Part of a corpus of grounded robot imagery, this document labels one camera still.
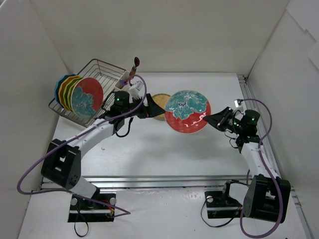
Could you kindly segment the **woven bamboo pattern plate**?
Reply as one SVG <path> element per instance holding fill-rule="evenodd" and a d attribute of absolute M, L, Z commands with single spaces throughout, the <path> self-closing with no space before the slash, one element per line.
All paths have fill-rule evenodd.
<path fill-rule="evenodd" d="M 158 106 L 160 106 L 162 109 L 165 109 L 165 105 L 170 97 L 171 97 L 171 95 L 169 95 L 169 94 L 160 93 L 160 94 L 153 95 L 152 99 L 154 100 L 154 102 Z M 155 117 L 155 119 L 160 120 L 160 121 L 165 121 L 164 114 L 161 114 L 161 115 Z"/>

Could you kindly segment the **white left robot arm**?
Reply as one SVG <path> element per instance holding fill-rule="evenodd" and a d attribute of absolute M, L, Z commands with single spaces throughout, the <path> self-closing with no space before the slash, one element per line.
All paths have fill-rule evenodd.
<path fill-rule="evenodd" d="M 124 125 L 126 118 L 154 118 L 165 112 L 150 94 L 132 100 L 126 91 L 117 91 L 114 96 L 109 110 L 101 114 L 78 136 L 67 140 L 54 139 L 49 144 L 41 169 L 43 177 L 81 197 L 82 204 L 88 209 L 99 205 L 100 189 L 82 177 L 83 156 L 104 139 L 115 135 Z"/>

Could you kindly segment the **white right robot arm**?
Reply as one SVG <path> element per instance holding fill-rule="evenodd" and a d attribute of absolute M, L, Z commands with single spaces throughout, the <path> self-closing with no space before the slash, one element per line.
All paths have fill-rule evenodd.
<path fill-rule="evenodd" d="M 235 143 L 253 177 L 243 202 L 244 215 L 270 222 L 280 219 L 280 223 L 283 223 L 291 185 L 270 167 L 263 145 L 259 144 L 257 123 L 260 114 L 254 110 L 246 110 L 241 119 L 237 119 L 235 115 L 234 110 L 226 107 L 203 119 L 221 132 L 229 130 L 237 135 Z"/>

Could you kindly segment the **red plate with teal flower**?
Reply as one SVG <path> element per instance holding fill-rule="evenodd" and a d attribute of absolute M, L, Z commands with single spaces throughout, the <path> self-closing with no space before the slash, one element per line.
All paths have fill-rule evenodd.
<path fill-rule="evenodd" d="M 91 118 L 100 109 L 103 97 L 103 88 L 98 80 L 85 77 L 73 88 L 70 101 L 72 111 L 78 117 Z"/>

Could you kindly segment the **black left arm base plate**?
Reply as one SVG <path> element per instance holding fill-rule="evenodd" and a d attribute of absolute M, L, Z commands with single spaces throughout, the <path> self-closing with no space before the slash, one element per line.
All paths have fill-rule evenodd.
<path fill-rule="evenodd" d="M 88 200 L 72 196 L 69 207 L 68 223 L 73 223 L 77 237 L 88 235 L 90 223 L 108 223 L 114 221 L 115 209 Z"/>

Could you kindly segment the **blue polka dot bowl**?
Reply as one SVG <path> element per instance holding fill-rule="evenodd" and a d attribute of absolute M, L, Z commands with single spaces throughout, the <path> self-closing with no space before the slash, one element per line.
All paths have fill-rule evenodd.
<path fill-rule="evenodd" d="M 75 76 L 75 74 L 67 74 L 67 75 L 64 75 L 62 76 L 55 84 L 55 88 L 54 88 L 54 98 L 56 100 L 56 102 L 63 108 L 62 104 L 60 103 L 60 99 L 59 99 L 59 89 L 60 89 L 60 86 L 61 84 L 68 78 L 68 77 L 71 77 L 71 76 Z"/>

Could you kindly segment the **green polka dot bowl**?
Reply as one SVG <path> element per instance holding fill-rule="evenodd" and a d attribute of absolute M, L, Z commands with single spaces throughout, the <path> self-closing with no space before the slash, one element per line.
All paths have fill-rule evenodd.
<path fill-rule="evenodd" d="M 75 87 L 75 85 L 80 81 L 82 80 L 83 78 L 82 77 L 78 77 L 76 79 L 74 79 L 71 83 L 70 83 L 70 86 L 67 90 L 67 99 L 65 100 L 65 103 L 68 107 L 68 110 L 72 112 L 72 107 L 71 107 L 71 95 L 72 95 L 72 91 Z"/>
<path fill-rule="evenodd" d="M 64 108 L 68 111 L 71 111 L 71 109 L 68 106 L 68 92 L 71 88 L 71 85 L 74 83 L 74 81 L 80 80 L 82 77 L 76 75 L 76 76 L 70 76 L 68 77 L 61 85 L 62 87 L 62 99 L 60 100 L 61 103 L 63 103 Z"/>

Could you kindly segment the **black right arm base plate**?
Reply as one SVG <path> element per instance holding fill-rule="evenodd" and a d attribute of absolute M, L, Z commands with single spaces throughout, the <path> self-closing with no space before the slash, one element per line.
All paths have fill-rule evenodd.
<path fill-rule="evenodd" d="M 247 184 L 238 180 L 228 180 L 219 191 L 206 191 L 205 201 L 200 210 L 202 221 L 210 228 L 222 228 L 229 225 L 235 218 L 239 218 L 243 208 L 243 202 L 239 202 L 230 196 L 231 186 L 241 186 L 243 191 L 247 192 Z M 228 221 L 219 224 L 210 224 L 203 216 L 203 210 L 206 208 L 208 219 L 228 219 Z"/>

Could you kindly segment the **yellow polka dot bowl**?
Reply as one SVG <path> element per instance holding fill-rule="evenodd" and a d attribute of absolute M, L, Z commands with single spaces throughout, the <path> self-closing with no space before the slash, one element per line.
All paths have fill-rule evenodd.
<path fill-rule="evenodd" d="M 58 95 L 59 95 L 59 99 L 61 100 L 61 99 L 62 99 L 62 87 L 61 87 L 61 86 L 60 86 Z"/>

